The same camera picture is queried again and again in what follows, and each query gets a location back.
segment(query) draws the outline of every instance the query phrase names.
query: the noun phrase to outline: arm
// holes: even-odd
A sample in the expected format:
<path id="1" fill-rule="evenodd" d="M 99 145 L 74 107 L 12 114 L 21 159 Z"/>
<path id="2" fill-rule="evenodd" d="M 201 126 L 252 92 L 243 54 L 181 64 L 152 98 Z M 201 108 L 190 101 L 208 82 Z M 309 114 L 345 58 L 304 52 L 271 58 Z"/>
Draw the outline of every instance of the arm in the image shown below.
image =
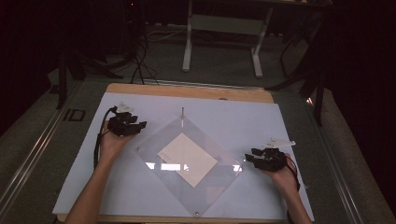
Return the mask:
<path id="1" fill-rule="evenodd" d="M 295 172 L 296 168 L 289 159 L 288 165 L 289 167 L 292 167 Z M 312 223 L 311 219 L 306 213 L 305 207 L 300 198 L 300 194 L 298 193 L 297 183 L 292 172 L 287 167 L 284 167 L 282 170 L 277 172 L 263 172 L 272 178 L 277 189 L 284 197 L 286 205 L 288 206 L 291 220 L 295 224 Z"/>
<path id="2" fill-rule="evenodd" d="M 106 123 L 100 145 L 101 155 L 99 162 L 90 180 L 79 194 L 75 204 L 67 215 L 66 224 L 90 224 L 97 222 L 102 196 L 111 167 L 116 158 L 121 154 L 124 146 L 132 138 L 133 136 L 119 137 L 109 132 Z"/>

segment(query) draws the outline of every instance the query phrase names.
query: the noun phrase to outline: white table leg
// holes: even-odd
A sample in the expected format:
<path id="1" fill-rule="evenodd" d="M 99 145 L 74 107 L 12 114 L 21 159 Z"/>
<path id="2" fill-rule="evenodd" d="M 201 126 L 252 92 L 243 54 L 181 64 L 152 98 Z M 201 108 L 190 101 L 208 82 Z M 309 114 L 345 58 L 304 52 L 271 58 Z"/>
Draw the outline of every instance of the white table leg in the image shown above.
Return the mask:
<path id="1" fill-rule="evenodd" d="M 183 60 L 183 72 L 190 71 L 190 61 L 191 61 L 191 16 L 192 16 L 192 0 L 189 0 L 189 17 L 187 18 L 187 43 L 186 49 L 184 50 L 184 60 Z"/>
<path id="2" fill-rule="evenodd" d="M 256 47 L 251 49 L 251 58 L 254 66 L 254 73 L 257 78 L 262 78 L 262 66 L 260 65 L 259 51 L 262 47 L 262 41 L 264 40 L 265 32 L 267 30 L 267 26 L 271 18 L 272 12 L 272 8 L 268 9 L 267 16 L 265 18 L 265 21 L 262 23 L 262 28 L 260 30 L 259 41 L 257 42 Z"/>

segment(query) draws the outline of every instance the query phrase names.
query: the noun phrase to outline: square paper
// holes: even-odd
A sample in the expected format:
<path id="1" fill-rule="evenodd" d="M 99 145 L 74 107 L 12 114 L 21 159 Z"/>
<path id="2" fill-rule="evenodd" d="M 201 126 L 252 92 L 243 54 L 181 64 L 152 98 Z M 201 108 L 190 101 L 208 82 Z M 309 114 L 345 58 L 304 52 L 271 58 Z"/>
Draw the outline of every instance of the square paper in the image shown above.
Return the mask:
<path id="1" fill-rule="evenodd" d="M 176 172 L 193 188 L 218 162 L 184 133 L 164 147 L 158 155 L 166 163 L 177 165 Z"/>

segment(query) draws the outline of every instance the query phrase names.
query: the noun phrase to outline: human hand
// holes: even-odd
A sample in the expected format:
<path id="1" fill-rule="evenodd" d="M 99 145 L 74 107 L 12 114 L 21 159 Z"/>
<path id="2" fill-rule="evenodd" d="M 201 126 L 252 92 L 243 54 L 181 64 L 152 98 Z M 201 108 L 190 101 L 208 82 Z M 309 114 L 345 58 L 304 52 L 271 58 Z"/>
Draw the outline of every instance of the human hand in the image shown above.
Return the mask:
<path id="1" fill-rule="evenodd" d="M 296 173 L 297 169 L 290 160 L 290 154 L 285 153 L 285 156 L 287 157 L 286 161 L 288 162 L 288 166 L 293 170 L 294 173 Z M 286 193 L 297 191 L 297 182 L 294 177 L 294 173 L 292 173 L 287 166 L 276 172 L 269 172 L 264 170 L 262 170 L 262 172 L 271 177 L 277 189 L 283 195 L 285 195 Z"/>
<path id="2" fill-rule="evenodd" d="M 100 142 L 99 161 L 113 162 L 122 152 L 125 145 L 135 137 L 134 135 L 117 136 L 108 128 L 108 120 L 105 122 L 103 135 Z"/>

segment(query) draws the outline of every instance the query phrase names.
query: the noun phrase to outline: forearm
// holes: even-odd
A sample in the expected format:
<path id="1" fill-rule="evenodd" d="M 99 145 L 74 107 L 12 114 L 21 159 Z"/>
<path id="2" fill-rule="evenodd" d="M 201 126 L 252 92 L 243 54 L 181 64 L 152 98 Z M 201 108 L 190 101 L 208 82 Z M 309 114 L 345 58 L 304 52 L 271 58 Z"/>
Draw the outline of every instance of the forearm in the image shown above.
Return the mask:
<path id="1" fill-rule="evenodd" d="M 286 200 L 288 211 L 294 224 L 312 223 L 311 218 L 306 213 L 298 192 L 284 192 L 283 196 Z"/>
<path id="2" fill-rule="evenodd" d="M 112 161 L 99 161 L 90 180 L 70 210 L 66 224 L 97 223 L 111 165 Z"/>

